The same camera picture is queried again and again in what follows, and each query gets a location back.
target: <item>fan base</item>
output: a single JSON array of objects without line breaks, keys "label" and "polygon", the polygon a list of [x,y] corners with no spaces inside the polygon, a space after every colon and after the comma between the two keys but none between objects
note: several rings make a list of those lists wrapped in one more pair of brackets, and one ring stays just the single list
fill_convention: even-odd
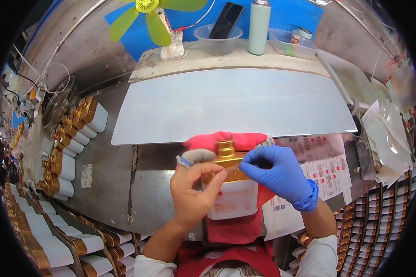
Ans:
[{"label": "fan base", "polygon": [[162,47],[160,52],[160,59],[164,61],[172,61],[181,58],[185,58],[189,54],[189,48],[183,45],[183,32],[175,32],[175,38],[171,41],[171,44]]}]

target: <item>metal workbench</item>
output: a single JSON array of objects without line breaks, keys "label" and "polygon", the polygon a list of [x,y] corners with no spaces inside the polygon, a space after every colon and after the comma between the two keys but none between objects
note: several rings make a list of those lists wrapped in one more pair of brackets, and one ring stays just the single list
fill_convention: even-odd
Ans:
[{"label": "metal workbench", "polygon": [[[106,130],[92,139],[75,158],[76,178],[72,182],[75,194],[63,204],[104,224],[152,235],[174,214],[169,180],[174,174],[176,156],[186,149],[181,143],[111,145],[128,86],[128,83],[117,84],[99,91],[100,94],[95,96],[109,112]],[[355,200],[376,182],[362,180],[357,170],[359,159],[354,142],[346,144],[345,151],[352,181],[352,200]],[[84,164],[93,165],[91,187],[81,186]],[[342,193],[326,202],[333,211],[345,205]],[[202,240],[202,223],[187,235],[190,233],[196,240]]]}]

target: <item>plastic bowl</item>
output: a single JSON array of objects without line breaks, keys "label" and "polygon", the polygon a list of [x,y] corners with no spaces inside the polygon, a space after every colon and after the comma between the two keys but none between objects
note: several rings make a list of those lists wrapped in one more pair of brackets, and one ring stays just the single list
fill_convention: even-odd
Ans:
[{"label": "plastic bowl", "polygon": [[235,26],[230,37],[227,39],[210,39],[209,34],[213,28],[214,24],[208,24],[194,30],[194,36],[201,41],[203,51],[213,56],[231,54],[237,46],[239,37],[244,33],[242,29]]}]

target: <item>hand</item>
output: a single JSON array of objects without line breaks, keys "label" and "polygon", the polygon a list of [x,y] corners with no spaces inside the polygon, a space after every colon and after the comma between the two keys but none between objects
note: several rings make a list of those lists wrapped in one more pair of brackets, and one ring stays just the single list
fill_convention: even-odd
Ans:
[{"label": "hand", "polygon": [[[257,159],[273,164],[271,169],[260,169],[251,164]],[[239,164],[250,179],[266,186],[277,196],[290,202],[298,211],[312,211],[318,202],[319,188],[313,180],[307,180],[289,147],[260,146],[248,152]]]},{"label": "hand", "polygon": [[[198,192],[194,182],[202,174],[216,173],[207,188]],[[227,177],[227,171],[215,163],[197,163],[190,168],[178,164],[171,178],[171,196],[174,202],[174,221],[189,231],[205,217],[214,204],[217,193]]]}]

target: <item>white sleeve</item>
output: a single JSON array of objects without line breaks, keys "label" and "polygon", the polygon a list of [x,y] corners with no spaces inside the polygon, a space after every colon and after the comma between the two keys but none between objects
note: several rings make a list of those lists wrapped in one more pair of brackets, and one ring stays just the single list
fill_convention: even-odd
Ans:
[{"label": "white sleeve", "polygon": [[313,239],[306,248],[296,277],[336,276],[337,244],[338,238],[335,235]]},{"label": "white sleeve", "polygon": [[158,261],[139,255],[134,263],[136,277],[173,277],[177,266],[172,262]]}]

